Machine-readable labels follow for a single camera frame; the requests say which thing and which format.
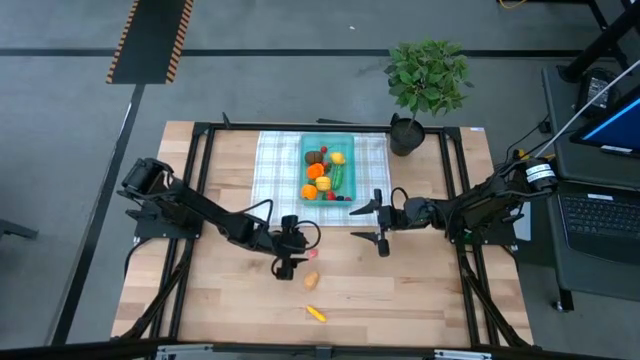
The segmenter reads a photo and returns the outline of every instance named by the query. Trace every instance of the white checkered cloth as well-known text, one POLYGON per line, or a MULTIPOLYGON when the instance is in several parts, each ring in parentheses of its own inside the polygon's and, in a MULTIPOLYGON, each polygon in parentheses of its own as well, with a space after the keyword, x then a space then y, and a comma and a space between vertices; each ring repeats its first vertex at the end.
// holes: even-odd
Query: white checkered cloth
MULTIPOLYGON (((300 198, 301 132, 262 131, 256 151, 251 203, 273 199, 271 225, 280 225, 286 215, 297 215, 300 221, 311 220, 319 226, 376 226, 375 214, 350 216, 373 198, 373 189, 381 189, 383 199, 391 194, 391 178, 385 134, 353 133, 355 140, 356 200, 352 206, 304 205, 300 198)), ((251 213, 266 219, 269 206, 251 213)))

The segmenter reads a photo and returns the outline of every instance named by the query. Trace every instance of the teal plastic tray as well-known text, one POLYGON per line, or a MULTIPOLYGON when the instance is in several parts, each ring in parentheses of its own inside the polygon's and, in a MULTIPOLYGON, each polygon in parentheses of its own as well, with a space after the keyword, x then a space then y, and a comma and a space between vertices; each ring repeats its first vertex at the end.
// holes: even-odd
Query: teal plastic tray
MULTIPOLYGON (((355 155, 354 155, 354 140, 351 135, 343 134, 303 134, 300 139, 300 190, 298 196, 303 199, 304 205, 313 206, 351 206, 356 200, 356 167, 355 167, 355 155), (339 189, 332 190, 336 196, 350 197, 351 201, 337 201, 337 200, 322 200, 324 192, 319 191, 316 200, 307 200, 302 198, 302 187, 309 182, 307 177, 307 163, 304 161, 304 154, 307 151, 320 151, 320 149, 326 146, 327 153, 324 154, 323 161, 331 163, 329 155, 333 152, 340 152, 345 156, 344 174, 342 178, 342 185, 339 189)), ((329 178, 333 177, 336 167, 332 164, 329 170, 329 178)))

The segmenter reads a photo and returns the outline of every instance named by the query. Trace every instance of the green leaves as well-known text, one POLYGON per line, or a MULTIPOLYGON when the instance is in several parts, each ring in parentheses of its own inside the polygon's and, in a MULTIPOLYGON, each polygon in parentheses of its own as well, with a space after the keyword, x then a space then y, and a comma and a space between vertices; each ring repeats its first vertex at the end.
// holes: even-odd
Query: green leaves
POLYGON ((466 81, 466 57, 458 55, 462 47, 447 41, 425 40, 421 43, 401 43, 391 49, 391 64, 384 72, 389 76, 389 94, 396 104, 436 116, 441 109, 448 113, 462 107, 460 84, 473 88, 466 81))

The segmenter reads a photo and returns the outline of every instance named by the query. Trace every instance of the gray floor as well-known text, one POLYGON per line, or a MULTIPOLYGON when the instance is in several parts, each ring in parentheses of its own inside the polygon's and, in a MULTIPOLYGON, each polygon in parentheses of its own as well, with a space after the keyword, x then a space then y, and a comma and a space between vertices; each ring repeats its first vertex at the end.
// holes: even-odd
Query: gray floor
MULTIPOLYGON (((0 47, 113 47, 130 3, 4 1, 0 47)), ((607 6, 608 18, 619 14, 619 4, 607 6)), ((429 35, 467 49, 580 49, 599 32, 579 5, 532 3, 507 12, 493 0, 200 0, 186 48, 385 48, 429 35)), ((637 56, 637 39, 625 41, 637 56)), ((540 69, 564 61, 470 59, 476 88, 464 108, 420 121, 485 127, 492 157, 502 161, 506 147, 546 114, 540 69)), ((133 90, 104 84, 109 62, 0 58, 0 218, 40 229, 36 241, 0 243, 0 348, 41 345, 50 331, 133 90)), ((183 58, 173 85, 146 87, 119 178, 136 158, 155 155, 168 120, 217 121, 225 111, 232 121, 388 122, 398 109, 384 66, 366 57, 183 58)), ((542 139, 536 133, 523 146, 542 139)), ((112 198, 72 342, 109 336, 134 228, 124 215, 130 206, 112 198)), ((553 272, 523 266, 521 277, 538 345, 638 357, 640 304, 578 294, 577 311, 558 314, 548 306, 553 272)))

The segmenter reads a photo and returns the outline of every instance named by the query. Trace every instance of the toy carrot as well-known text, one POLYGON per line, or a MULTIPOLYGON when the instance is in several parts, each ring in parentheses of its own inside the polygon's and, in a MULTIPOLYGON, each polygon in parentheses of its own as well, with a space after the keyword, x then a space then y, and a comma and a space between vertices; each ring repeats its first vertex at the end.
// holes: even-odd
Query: toy carrot
POLYGON ((314 309, 313 306, 307 305, 307 311, 313 315, 318 321, 327 322, 327 317, 322 315, 318 310, 314 309))

